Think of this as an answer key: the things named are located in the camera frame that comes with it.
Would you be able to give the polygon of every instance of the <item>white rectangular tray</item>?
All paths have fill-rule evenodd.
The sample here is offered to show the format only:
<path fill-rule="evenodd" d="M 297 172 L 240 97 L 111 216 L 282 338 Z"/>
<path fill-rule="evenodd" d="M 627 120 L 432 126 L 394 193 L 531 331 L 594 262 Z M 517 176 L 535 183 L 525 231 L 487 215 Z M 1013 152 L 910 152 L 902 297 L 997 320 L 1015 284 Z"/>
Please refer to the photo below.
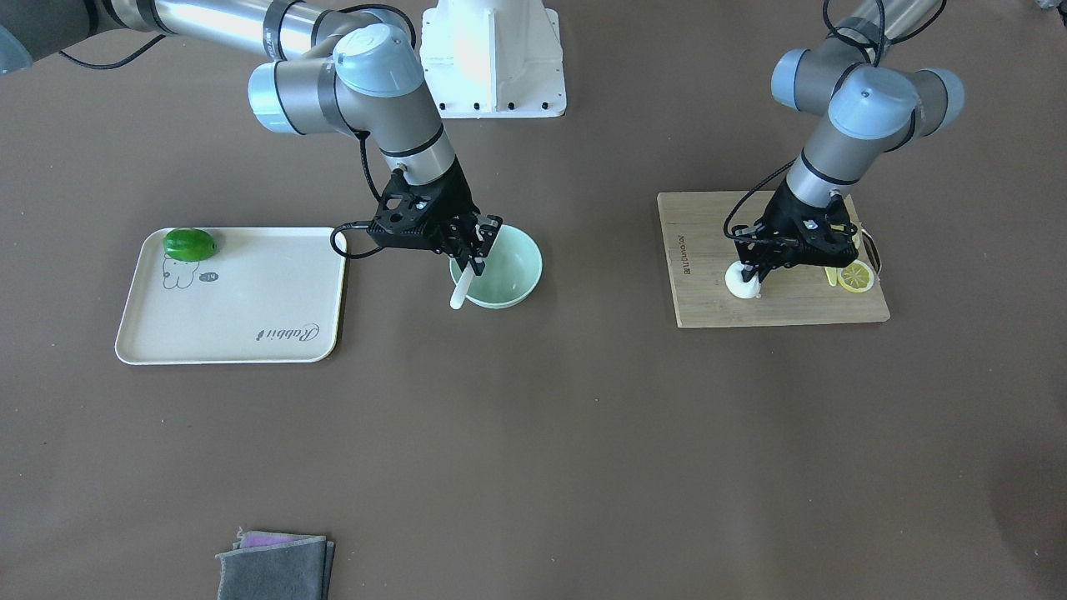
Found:
<path fill-rule="evenodd" d="M 345 259 L 330 227 L 202 227 L 218 253 L 184 263 L 144 240 L 118 326 L 125 363 L 299 363 L 337 341 Z M 338 236 L 344 250 L 344 236 Z"/>

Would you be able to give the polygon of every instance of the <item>wooden cutting board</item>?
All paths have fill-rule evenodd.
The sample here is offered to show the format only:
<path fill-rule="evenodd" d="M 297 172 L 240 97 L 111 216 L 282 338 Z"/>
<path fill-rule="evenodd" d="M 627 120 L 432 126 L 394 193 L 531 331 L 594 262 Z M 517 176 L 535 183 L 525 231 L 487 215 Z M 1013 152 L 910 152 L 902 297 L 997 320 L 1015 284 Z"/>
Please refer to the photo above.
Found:
<path fill-rule="evenodd" d="M 798 265 L 767 275 L 759 298 L 742 300 L 727 289 L 727 268 L 737 259 L 722 235 L 722 220 L 745 192 L 664 192 L 657 198 L 670 273 L 674 315 L 681 328 L 765 327 L 882 322 L 889 306 L 881 283 L 863 294 L 831 287 L 823 267 Z M 751 225 L 773 192 L 757 192 L 737 211 L 733 224 Z M 845 199 L 853 222 L 860 223 L 851 196 Z M 871 258 L 860 249 L 860 260 Z"/>

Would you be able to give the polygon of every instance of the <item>white round object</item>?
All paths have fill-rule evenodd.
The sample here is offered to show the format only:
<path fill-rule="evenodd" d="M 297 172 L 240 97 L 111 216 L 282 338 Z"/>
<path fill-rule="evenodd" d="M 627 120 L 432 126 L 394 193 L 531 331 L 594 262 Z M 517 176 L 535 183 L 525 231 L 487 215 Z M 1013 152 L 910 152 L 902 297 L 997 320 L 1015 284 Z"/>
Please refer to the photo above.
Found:
<path fill-rule="evenodd" d="M 733 265 L 727 269 L 727 289 L 730 294 L 733 294 L 737 298 L 748 300 L 750 298 L 755 298 L 760 295 L 760 278 L 753 277 L 752 279 L 745 282 L 742 279 L 742 272 L 745 270 L 745 265 L 740 260 L 734 260 Z"/>

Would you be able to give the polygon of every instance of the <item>green fruit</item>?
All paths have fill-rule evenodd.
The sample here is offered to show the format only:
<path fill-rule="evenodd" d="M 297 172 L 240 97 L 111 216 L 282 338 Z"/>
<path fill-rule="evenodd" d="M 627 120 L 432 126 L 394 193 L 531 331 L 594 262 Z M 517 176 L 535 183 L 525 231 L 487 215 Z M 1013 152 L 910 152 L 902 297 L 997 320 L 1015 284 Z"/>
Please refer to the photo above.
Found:
<path fill-rule="evenodd" d="M 184 263 L 205 260 L 217 251 L 210 234 L 192 227 L 171 230 L 163 238 L 163 252 L 171 258 Z"/>

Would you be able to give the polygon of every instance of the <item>table surface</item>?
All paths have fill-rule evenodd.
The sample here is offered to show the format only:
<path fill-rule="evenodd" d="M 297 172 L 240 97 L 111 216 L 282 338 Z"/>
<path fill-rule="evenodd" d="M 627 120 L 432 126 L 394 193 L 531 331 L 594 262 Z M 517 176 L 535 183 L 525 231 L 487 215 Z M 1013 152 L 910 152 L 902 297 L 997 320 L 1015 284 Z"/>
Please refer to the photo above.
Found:
<path fill-rule="evenodd" d="M 656 194 L 797 154 L 816 120 L 768 81 L 818 3 L 548 6 L 567 115 L 446 125 L 540 243 L 535 294 L 453 312 L 442 257 L 382 252 L 315 364 L 112 348 L 149 233 L 369 215 L 350 140 L 256 123 L 261 59 L 175 38 L 0 80 L 0 597 L 210 598 L 239 525 L 336 540 L 334 599 L 1067 596 L 1058 17 L 953 2 L 887 59 L 968 90 L 854 191 L 890 321 L 680 330 Z"/>

